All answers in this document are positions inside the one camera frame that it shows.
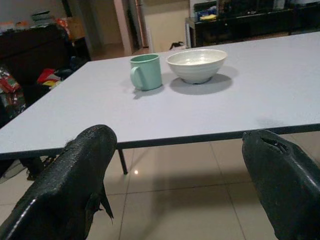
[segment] mint green mug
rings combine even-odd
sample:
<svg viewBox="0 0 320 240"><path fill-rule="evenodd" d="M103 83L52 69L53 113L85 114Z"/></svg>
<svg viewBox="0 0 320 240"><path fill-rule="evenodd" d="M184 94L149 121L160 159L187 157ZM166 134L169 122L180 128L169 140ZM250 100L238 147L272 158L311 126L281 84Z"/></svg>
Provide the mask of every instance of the mint green mug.
<svg viewBox="0 0 320 240"><path fill-rule="evenodd" d="M162 85L159 56L146 54L131 59L131 81L136 89L147 91Z"/></svg>

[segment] white bowl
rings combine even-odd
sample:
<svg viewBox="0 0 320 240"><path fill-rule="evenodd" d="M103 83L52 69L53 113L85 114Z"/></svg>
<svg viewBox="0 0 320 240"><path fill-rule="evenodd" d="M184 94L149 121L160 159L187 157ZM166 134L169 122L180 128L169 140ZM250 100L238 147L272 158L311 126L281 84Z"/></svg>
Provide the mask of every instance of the white bowl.
<svg viewBox="0 0 320 240"><path fill-rule="evenodd" d="M175 53L166 62L188 84L203 84L218 72L227 56L225 51L196 49Z"/></svg>

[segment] plastic bag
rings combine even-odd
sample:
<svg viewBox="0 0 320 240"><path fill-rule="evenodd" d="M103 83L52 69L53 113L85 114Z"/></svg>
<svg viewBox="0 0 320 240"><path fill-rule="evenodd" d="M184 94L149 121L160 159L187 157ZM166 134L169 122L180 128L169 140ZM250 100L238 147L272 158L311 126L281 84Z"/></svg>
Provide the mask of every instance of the plastic bag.
<svg viewBox="0 0 320 240"><path fill-rule="evenodd" d="M9 119L13 119L26 109L26 101L22 91L0 94L0 100Z"/></svg>
<svg viewBox="0 0 320 240"><path fill-rule="evenodd" d="M21 86L10 74L6 66L0 65L0 89L2 90L0 91L0 93L14 93L16 90L20 88Z"/></svg>

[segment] tile floor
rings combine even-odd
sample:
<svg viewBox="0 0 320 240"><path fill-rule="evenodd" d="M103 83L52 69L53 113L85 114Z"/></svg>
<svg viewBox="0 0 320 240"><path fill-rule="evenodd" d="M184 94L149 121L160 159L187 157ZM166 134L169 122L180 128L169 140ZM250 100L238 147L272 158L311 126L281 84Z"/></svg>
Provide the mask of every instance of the tile floor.
<svg viewBox="0 0 320 240"><path fill-rule="evenodd" d="M320 132L284 135L317 163ZM89 240L276 240L241 154L240 139L116 152L104 179L115 219L94 215ZM0 184L0 224L31 182Z"/></svg>
<svg viewBox="0 0 320 240"><path fill-rule="evenodd" d="M135 51L132 55L148 54L149 48L141 48ZM122 43L112 43L103 45L91 52L92 61L103 60L103 59L114 59L125 56L125 49Z"/></svg>

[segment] box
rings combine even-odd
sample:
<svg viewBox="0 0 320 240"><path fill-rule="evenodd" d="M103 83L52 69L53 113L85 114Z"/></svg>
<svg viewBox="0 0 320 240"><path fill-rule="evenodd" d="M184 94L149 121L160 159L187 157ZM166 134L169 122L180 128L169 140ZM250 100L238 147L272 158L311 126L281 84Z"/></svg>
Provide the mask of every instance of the box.
<svg viewBox="0 0 320 240"><path fill-rule="evenodd" d="M85 29L82 25L80 18L78 17L68 17L67 18L67 28L70 31L70 39L77 40L84 38L86 36Z"/></svg>

